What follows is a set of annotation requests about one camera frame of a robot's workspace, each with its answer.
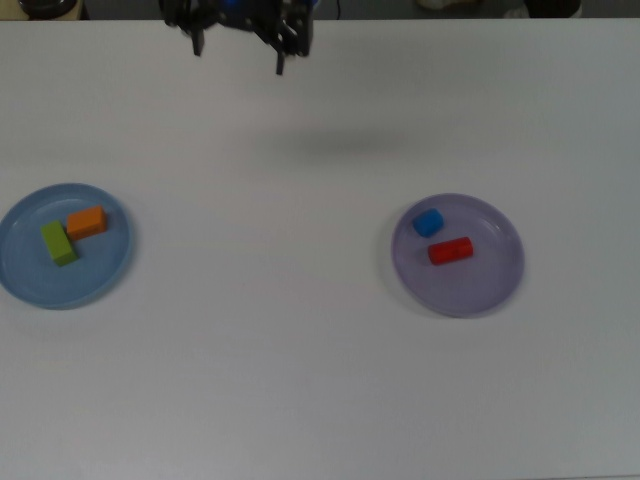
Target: blue block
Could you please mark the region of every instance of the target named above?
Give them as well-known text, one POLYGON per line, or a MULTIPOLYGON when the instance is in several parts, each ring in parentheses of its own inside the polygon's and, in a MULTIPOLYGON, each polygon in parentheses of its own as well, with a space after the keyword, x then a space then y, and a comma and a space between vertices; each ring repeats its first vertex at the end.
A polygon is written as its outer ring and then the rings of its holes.
POLYGON ((413 219, 413 228, 421 237, 430 237, 444 225, 442 214, 435 208, 430 208, 413 219))

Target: red block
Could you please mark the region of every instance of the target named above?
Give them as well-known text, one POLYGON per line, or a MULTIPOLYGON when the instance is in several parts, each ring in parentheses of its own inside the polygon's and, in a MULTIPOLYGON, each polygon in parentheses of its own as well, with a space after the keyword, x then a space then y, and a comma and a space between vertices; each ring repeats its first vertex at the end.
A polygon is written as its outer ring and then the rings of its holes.
POLYGON ((473 244, 469 237, 456 238, 448 242, 436 243, 429 247, 429 260, 434 265, 455 262, 473 255, 473 244))

